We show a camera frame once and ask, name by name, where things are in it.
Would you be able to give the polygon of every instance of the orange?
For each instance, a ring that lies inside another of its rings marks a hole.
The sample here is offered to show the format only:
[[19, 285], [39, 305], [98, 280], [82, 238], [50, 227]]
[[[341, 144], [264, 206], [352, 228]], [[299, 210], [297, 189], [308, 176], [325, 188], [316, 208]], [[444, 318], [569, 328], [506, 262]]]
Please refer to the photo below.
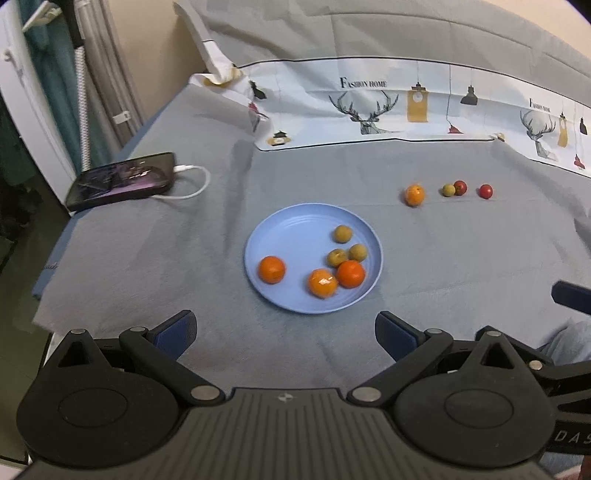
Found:
[[259, 263], [258, 273], [263, 282], [279, 283], [285, 276], [285, 264], [281, 258], [265, 257]]
[[339, 265], [336, 271], [336, 279], [345, 288], [359, 287], [365, 280], [365, 270], [355, 260], [347, 260]]
[[411, 185], [404, 192], [404, 200], [411, 207], [418, 207], [425, 199], [425, 190], [419, 184]]
[[338, 286], [339, 282], [336, 281], [334, 275], [325, 268], [314, 270], [308, 277], [308, 288], [321, 299], [327, 299], [334, 295]]

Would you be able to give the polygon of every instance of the white cable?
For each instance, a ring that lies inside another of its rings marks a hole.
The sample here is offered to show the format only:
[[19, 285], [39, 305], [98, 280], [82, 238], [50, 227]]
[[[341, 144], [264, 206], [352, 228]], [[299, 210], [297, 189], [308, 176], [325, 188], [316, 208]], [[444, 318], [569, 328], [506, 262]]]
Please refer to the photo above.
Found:
[[212, 179], [212, 175], [209, 173], [209, 170], [199, 165], [176, 165], [174, 168], [175, 173], [179, 173], [186, 170], [201, 170], [205, 174], [205, 183], [203, 184], [203, 187], [201, 187], [198, 191], [190, 195], [182, 195], [180, 197], [175, 197], [172, 195], [152, 195], [152, 198], [160, 200], [187, 200], [192, 199], [193, 197], [196, 197], [201, 192], [203, 192], [207, 188], [209, 182]]
[[82, 171], [90, 168], [90, 139], [88, 137], [88, 104], [86, 101], [86, 62], [84, 47], [74, 51], [76, 83], [78, 89], [78, 119], [80, 122], [80, 153]]

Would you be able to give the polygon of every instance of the charging cable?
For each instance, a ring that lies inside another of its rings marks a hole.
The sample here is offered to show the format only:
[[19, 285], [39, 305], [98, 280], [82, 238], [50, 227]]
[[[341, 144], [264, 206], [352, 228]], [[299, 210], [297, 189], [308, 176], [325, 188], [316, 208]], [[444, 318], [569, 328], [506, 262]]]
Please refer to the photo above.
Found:
[[188, 200], [188, 199], [192, 199], [193, 197], [196, 197], [201, 192], [203, 192], [207, 188], [207, 186], [209, 185], [209, 182], [212, 179], [212, 175], [209, 173], [209, 170], [206, 169], [205, 167], [201, 167], [199, 165], [176, 165], [174, 167], [175, 173], [180, 173], [180, 172], [186, 171], [186, 170], [201, 170], [205, 174], [205, 183], [203, 184], [203, 187], [201, 187], [198, 191], [196, 191], [195, 193], [192, 193], [190, 195], [182, 195], [179, 197], [173, 196], [173, 195], [152, 195], [152, 198], [153, 199], [160, 199], [160, 200]]

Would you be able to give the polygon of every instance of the phone screen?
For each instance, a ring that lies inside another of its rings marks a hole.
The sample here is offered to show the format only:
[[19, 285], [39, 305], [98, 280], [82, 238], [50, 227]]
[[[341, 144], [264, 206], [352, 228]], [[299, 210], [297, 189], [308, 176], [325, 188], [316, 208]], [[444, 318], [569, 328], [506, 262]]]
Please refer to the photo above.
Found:
[[168, 190], [174, 180], [174, 154], [132, 158], [82, 172], [66, 198], [69, 210], [142, 198]]

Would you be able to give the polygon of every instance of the gray blanket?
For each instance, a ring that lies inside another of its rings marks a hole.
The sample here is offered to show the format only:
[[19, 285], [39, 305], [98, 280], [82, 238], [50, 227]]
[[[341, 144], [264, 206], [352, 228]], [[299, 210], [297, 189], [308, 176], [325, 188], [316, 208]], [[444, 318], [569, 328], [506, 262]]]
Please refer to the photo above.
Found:
[[[180, 361], [224, 389], [349, 389], [391, 363], [373, 323], [390, 310], [423, 330], [472, 338], [483, 325], [539, 346], [569, 318], [552, 284], [591, 285], [589, 180], [526, 159], [495, 140], [375, 141], [263, 153], [252, 145], [246, 108], [186, 87], [132, 156], [174, 151], [179, 164], [212, 172], [185, 202], [133, 200], [78, 221], [36, 323], [58, 333], [86, 327], [113, 336], [153, 327], [181, 309], [199, 336]], [[183, 174], [173, 193], [202, 181]], [[469, 192], [441, 197], [462, 179]], [[419, 181], [427, 200], [400, 200]], [[478, 198], [490, 183], [495, 196]], [[370, 295], [341, 312], [293, 314], [267, 303], [243, 271], [246, 240], [270, 213], [300, 202], [344, 206], [367, 220], [384, 246], [384, 272]]]

